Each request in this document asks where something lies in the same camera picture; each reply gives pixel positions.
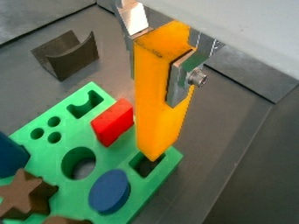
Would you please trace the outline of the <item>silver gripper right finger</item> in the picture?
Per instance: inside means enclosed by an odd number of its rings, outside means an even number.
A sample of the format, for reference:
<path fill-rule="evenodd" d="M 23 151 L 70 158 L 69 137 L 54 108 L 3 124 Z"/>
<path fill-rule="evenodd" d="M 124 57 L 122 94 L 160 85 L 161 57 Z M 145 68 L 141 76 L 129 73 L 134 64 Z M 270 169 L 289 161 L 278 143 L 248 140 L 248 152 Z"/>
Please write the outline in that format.
<path fill-rule="evenodd" d="M 186 51 L 170 64 L 165 90 L 165 102 L 174 108 L 186 98 L 190 86 L 200 88 L 206 82 L 201 68 L 206 59 L 220 50 L 224 44 L 194 29 L 189 30 Z"/>

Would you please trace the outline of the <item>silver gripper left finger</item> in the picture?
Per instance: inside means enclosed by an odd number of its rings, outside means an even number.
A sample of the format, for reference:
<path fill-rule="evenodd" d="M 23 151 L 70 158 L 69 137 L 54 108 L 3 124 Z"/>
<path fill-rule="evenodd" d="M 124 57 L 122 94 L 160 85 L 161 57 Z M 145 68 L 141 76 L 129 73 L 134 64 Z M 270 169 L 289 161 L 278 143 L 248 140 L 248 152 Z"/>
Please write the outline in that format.
<path fill-rule="evenodd" d="M 130 78 L 134 78 L 133 40 L 152 30 L 145 7 L 136 0 L 114 0 L 113 12 L 124 33 L 125 49 L 129 52 Z"/>

